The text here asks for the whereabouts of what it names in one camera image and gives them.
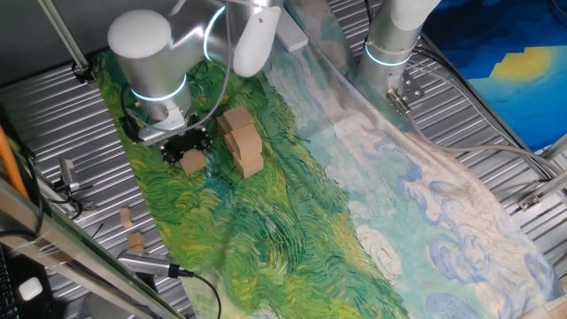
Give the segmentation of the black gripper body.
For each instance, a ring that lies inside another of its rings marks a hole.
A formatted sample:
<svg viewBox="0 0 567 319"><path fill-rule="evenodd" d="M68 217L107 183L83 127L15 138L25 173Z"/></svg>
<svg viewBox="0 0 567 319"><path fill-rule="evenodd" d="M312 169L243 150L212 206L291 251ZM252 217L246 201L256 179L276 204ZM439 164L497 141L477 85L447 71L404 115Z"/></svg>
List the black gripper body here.
<svg viewBox="0 0 567 319"><path fill-rule="evenodd" d="M189 151L191 149L198 150L196 148L196 142L197 142L196 130L197 129L198 128L195 128L193 130L185 132L182 135L170 137L167 140L167 142L164 144L164 148L176 149L180 153L184 153L184 152Z"/></svg>

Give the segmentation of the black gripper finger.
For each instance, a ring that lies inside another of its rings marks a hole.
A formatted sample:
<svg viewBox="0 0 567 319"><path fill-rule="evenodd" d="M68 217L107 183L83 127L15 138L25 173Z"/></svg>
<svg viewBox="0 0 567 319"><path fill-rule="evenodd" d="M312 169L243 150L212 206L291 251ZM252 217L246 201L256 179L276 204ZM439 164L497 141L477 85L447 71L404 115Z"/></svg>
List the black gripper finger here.
<svg viewBox="0 0 567 319"><path fill-rule="evenodd" d="M174 165L182 158L182 154L176 149L163 148L160 150L163 160L169 164Z"/></svg>
<svg viewBox="0 0 567 319"><path fill-rule="evenodd" d="M213 139L210 137L209 131L206 128L199 128L196 130L197 142L196 148L200 151L205 151L213 145Z"/></svg>

